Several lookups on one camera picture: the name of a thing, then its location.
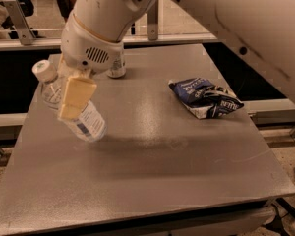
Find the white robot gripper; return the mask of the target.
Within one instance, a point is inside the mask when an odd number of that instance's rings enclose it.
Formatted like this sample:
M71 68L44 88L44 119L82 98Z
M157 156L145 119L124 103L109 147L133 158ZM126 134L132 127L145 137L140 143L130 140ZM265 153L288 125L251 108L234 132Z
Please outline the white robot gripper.
M89 78L90 70L106 72L112 58L124 51L124 45L96 36L71 13L62 32L61 51L58 73L68 79L58 117L72 120L81 114L96 91L97 84Z

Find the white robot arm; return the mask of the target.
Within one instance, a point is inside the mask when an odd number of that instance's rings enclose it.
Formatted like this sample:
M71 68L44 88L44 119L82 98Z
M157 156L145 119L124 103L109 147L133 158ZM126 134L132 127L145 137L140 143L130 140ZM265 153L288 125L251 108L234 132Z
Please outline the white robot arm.
M131 24L156 0L77 0L61 51L76 69L106 71ZM295 104L295 0L171 0Z

